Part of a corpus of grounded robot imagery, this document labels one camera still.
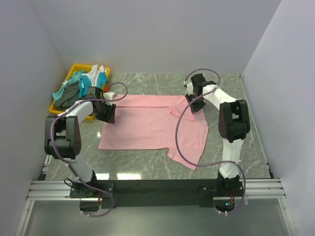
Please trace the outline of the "pink t shirt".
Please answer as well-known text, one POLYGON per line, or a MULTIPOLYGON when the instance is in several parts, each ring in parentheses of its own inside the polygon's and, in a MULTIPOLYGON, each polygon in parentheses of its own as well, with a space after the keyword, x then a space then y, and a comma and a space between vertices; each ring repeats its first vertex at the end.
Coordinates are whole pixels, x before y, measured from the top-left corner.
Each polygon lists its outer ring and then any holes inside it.
POLYGON ((208 123, 192 114, 183 95, 118 96, 115 123, 104 123, 99 150, 169 150, 168 157, 195 170, 205 148, 208 123))

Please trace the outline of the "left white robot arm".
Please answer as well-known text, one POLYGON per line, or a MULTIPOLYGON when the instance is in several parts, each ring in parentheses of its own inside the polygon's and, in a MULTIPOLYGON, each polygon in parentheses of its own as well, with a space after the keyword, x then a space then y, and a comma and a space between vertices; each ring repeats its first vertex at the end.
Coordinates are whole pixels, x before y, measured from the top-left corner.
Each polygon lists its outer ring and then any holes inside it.
POLYGON ((88 198, 98 193, 95 172, 80 154, 82 141, 79 124, 89 115, 103 122, 115 123, 115 92, 103 92, 97 87, 88 88, 88 94, 58 116, 45 120, 46 154, 62 161, 74 175, 73 188, 81 185, 81 192, 88 198))

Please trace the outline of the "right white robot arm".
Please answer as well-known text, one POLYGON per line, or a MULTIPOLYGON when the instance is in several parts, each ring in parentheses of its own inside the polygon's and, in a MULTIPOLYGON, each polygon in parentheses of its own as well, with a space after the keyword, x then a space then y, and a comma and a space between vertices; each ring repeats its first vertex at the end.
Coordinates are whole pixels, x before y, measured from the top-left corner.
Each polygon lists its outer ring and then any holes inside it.
POLYGON ((241 147, 251 129, 249 110, 246 100, 237 100, 228 95, 213 81, 206 81, 202 74, 195 74, 190 82, 184 81, 186 99, 193 114, 206 105, 205 100, 212 103, 219 111, 218 130, 223 140, 222 161, 216 191, 227 196, 233 191, 231 179, 239 176, 236 166, 240 160, 241 147))

